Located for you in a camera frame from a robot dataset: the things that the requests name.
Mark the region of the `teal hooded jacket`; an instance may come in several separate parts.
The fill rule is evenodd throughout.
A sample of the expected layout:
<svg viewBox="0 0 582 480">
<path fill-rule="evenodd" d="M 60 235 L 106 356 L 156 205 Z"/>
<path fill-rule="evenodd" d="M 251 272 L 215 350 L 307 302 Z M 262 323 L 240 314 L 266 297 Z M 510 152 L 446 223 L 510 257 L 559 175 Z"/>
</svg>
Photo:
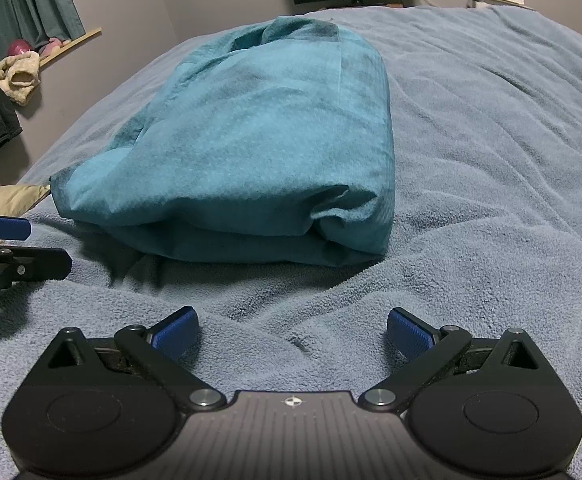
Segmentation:
<svg viewBox="0 0 582 480">
<path fill-rule="evenodd" d="M 190 53 L 85 162 L 59 214 L 188 262 L 346 266 L 385 255 L 395 204 L 380 53 L 340 25 L 276 18 Z"/>
</svg>

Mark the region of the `beige pillow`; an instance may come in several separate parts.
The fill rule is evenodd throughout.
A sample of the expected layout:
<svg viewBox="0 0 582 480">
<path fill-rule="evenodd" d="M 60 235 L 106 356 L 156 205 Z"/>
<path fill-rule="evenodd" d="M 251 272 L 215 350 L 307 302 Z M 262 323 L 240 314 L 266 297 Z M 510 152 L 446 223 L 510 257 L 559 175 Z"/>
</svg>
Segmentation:
<svg viewBox="0 0 582 480">
<path fill-rule="evenodd" d="M 0 216 L 20 217 L 50 194 L 49 185 L 0 186 Z"/>
</svg>

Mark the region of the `beige cloth on sill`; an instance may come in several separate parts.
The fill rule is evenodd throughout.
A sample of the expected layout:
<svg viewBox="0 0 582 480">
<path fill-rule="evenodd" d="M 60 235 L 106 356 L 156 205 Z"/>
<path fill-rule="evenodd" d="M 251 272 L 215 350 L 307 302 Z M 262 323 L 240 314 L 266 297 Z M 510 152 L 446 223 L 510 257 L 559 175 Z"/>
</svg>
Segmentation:
<svg viewBox="0 0 582 480">
<path fill-rule="evenodd" d="M 35 51 L 7 56 L 0 61 L 0 90 L 19 106 L 26 106 L 41 83 L 41 58 Z"/>
</svg>

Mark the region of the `pink round object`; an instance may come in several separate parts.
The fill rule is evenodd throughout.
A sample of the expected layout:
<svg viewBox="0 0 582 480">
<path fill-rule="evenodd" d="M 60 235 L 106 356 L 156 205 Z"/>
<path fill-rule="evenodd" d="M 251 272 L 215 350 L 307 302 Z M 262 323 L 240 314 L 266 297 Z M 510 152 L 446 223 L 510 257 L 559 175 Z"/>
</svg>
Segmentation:
<svg viewBox="0 0 582 480">
<path fill-rule="evenodd" d="M 24 39 L 14 40 L 8 47 L 7 55 L 16 56 L 26 52 L 32 51 L 32 46 Z"/>
</svg>

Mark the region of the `wooden window sill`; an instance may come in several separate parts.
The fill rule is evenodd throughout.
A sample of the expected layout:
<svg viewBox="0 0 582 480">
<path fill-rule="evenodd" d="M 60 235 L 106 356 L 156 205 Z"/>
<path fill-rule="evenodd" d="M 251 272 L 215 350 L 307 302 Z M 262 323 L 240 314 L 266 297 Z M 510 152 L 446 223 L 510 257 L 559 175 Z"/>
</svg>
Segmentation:
<svg viewBox="0 0 582 480">
<path fill-rule="evenodd" d="M 64 56 L 68 52 L 78 47 L 81 47 L 82 44 L 86 44 L 86 42 L 99 37 L 101 34 L 102 28 L 98 27 L 90 30 L 89 32 L 85 32 L 85 34 L 81 37 L 65 42 L 61 47 L 53 48 L 52 52 L 50 52 L 49 55 L 46 55 L 44 56 L 44 58 L 41 58 L 40 69 L 42 70 L 47 65 L 55 62 L 57 58 L 61 58 L 61 56 Z"/>
</svg>

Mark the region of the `blue fleece bed blanket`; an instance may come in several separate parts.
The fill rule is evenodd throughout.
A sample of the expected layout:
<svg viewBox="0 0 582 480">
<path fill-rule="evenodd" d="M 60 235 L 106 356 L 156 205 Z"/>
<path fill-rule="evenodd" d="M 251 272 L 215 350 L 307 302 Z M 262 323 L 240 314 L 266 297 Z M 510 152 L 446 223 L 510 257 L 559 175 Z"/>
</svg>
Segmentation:
<svg viewBox="0 0 582 480">
<path fill-rule="evenodd" d="M 524 328 L 582 411 L 582 35 L 534 11 L 416 6 L 320 12 L 382 55 L 396 209 L 373 266 L 232 266 L 145 256 L 59 216 L 30 244 L 73 260 L 62 282 L 0 298 L 0 419 L 58 330 L 109 337 L 183 306 L 202 333 L 185 365 L 225 392 L 361 392 L 401 365 L 402 307 L 477 337 Z M 0 479 L 16 473 L 0 434 Z M 572 463 L 582 479 L 582 444 Z"/>
</svg>

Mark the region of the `white side shelf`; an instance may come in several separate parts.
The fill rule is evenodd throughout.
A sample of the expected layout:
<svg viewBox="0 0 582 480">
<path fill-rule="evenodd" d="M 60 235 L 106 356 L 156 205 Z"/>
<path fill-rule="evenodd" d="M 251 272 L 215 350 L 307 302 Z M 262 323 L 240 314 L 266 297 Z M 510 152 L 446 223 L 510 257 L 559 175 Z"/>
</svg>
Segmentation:
<svg viewBox="0 0 582 480">
<path fill-rule="evenodd" d="M 530 10 L 523 0 L 468 0 L 466 6 L 474 9 L 486 8 L 486 6 L 515 6 Z"/>
</svg>

